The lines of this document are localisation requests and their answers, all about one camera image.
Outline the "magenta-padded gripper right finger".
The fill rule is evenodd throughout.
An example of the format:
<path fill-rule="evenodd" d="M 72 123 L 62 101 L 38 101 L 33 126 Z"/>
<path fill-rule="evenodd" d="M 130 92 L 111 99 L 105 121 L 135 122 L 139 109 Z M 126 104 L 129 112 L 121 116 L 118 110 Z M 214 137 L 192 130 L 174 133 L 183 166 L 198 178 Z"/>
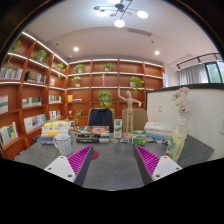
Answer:
<path fill-rule="evenodd" d="M 145 148 L 135 145 L 134 156 L 145 185 L 181 170 L 168 156 L 158 156 Z"/>

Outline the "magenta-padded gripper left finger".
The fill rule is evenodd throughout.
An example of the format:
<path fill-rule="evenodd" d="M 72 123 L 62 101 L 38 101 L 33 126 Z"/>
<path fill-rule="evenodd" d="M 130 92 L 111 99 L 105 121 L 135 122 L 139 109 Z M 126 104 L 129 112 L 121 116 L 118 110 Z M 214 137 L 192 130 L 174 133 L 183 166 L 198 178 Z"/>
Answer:
<path fill-rule="evenodd" d="M 93 146 L 89 145 L 68 157 L 57 157 L 45 168 L 45 171 L 82 186 L 92 157 Z"/>

